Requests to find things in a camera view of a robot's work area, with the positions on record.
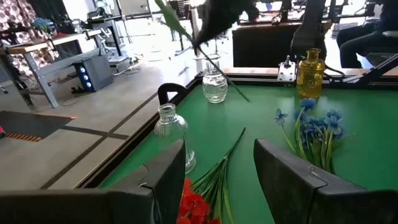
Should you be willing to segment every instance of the black mat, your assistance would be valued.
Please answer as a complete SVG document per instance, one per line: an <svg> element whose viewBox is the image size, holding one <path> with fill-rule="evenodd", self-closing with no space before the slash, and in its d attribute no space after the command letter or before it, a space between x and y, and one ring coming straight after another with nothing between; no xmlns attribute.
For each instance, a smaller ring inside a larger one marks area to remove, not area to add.
<svg viewBox="0 0 398 224"><path fill-rule="evenodd" d="M46 138L73 118L31 113L0 111L0 125L7 137L31 141Z"/></svg>

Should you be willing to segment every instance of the yellow glass bottle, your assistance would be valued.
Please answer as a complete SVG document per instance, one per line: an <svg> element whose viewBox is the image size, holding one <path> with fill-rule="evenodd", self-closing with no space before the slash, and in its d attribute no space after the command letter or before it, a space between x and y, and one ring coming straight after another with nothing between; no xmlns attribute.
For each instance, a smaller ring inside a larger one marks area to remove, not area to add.
<svg viewBox="0 0 398 224"><path fill-rule="evenodd" d="M307 59L300 62L297 75L297 95L304 98L319 98L322 90L325 62L319 59L320 49L307 51Z"/></svg>

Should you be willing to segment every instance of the clear glass bottle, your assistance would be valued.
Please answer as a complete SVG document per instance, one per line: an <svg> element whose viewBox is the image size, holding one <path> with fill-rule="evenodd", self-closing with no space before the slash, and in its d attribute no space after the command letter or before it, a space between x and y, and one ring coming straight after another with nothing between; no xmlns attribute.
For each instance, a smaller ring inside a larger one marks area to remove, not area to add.
<svg viewBox="0 0 398 224"><path fill-rule="evenodd" d="M325 62L319 59L320 49L307 51L307 59L298 66L297 95L304 98L319 98L322 90Z"/></svg>
<svg viewBox="0 0 398 224"><path fill-rule="evenodd" d="M175 113L175 105L166 103L157 112L160 115L155 125L155 134L160 138L160 149L167 149L173 142L183 139L185 142L185 173L189 173L196 164L195 153L192 149L188 123Z"/></svg>
<svg viewBox="0 0 398 224"><path fill-rule="evenodd" d="M218 60L214 63L220 67ZM221 103L225 100L228 91L226 78L210 63L207 62L207 70L203 76L203 93L210 103Z"/></svg>

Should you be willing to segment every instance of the green table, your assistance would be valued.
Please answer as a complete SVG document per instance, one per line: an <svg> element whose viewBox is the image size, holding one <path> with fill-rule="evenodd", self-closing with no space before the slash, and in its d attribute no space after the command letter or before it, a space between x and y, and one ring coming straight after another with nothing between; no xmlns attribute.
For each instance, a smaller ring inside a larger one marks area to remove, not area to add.
<svg viewBox="0 0 398 224"><path fill-rule="evenodd" d="M250 223L273 223L254 166L254 140L267 139L289 150L281 127L274 121L275 111L280 108L290 114L286 126L287 132L292 133L292 114L299 108L300 98L293 87L269 86L267 82L250 78L236 79L236 83L250 103L231 87L225 102L208 103L200 78L187 86L186 93L171 100L177 104L177 113L188 121L195 144L197 165L187 177L193 180L201 177L220 160L246 127L228 173L233 218L237 224L248 223L248 220ZM322 91L314 113L322 115L330 109L340 111L346 132L354 134L333 155L338 176L371 190L398 189L397 99L397 91ZM84 185L106 188L158 154L158 139L153 133L157 118L155 114L148 120Z"/></svg>

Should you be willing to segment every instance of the black floor stripe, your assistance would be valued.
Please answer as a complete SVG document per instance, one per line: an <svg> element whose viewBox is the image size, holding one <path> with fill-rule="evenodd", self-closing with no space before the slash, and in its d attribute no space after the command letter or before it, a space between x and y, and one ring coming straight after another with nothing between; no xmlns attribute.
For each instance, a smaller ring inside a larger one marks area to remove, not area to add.
<svg viewBox="0 0 398 224"><path fill-rule="evenodd" d="M185 67L178 75L182 75L186 72L189 67ZM68 131L77 131L87 134L95 134L102 136L99 140L97 140L93 145L91 145L88 149L86 149L82 154L80 154L76 159L74 159L71 163L69 163L65 168L63 168L58 174L55 174L48 182L46 182L40 189L47 189L51 187L57 180L59 180L63 175L65 175L68 171L70 171L76 164L78 164L84 157L86 157L91 151L93 151L97 146L99 146L106 138L116 138L126 140L129 136L124 134L115 134L114 132L118 130L122 125L124 125L130 118L132 118L138 111L143 109L151 100L153 100L157 96L157 92L150 96L146 101L144 101L141 105L139 105L133 112L127 115L123 120L121 120L115 127L113 127L108 133L105 131L98 131L88 128L78 128L71 126L64 126L62 129Z"/></svg>
<svg viewBox="0 0 398 224"><path fill-rule="evenodd" d="M116 134L116 133L109 133L106 131L98 131L88 128L79 128L79 127L72 127L72 126L64 126L61 129L68 130L68 131L77 131L86 134L95 134L103 137L115 138L115 139L122 139L126 140L129 136L125 134Z"/></svg>
<svg viewBox="0 0 398 224"><path fill-rule="evenodd" d="M93 151L97 146L99 146L106 137L101 137L99 140L94 142L88 149L86 149L82 154L80 154L76 159L69 163L65 168L63 168L58 174L55 174L47 183L45 183L40 189L47 189L57 180L59 180L63 175L70 171L76 164L78 164L84 157L86 157L91 151Z"/></svg>
<svg viewBox="0 0 398 224"><path fill-rule="evenodd" d="M188 68L189 68L189 67L185 67L185 68L178 74L178 76L181 76L182 74L184 74L184 73L188 70Z"/></svg>
<svg viewBox="0 0 398 224"><path fill-rule="evenodd" d="M150 96L146 101L144 101L141 105L139 105L133 112L127 115L122 121L120 121L115 127L113 127L109 132L114 133L117 129L119 129L124 123L126 123L130 118L132 118L138 111L143 109L151 100L153 100L157 96L157 92Z"/></svg>

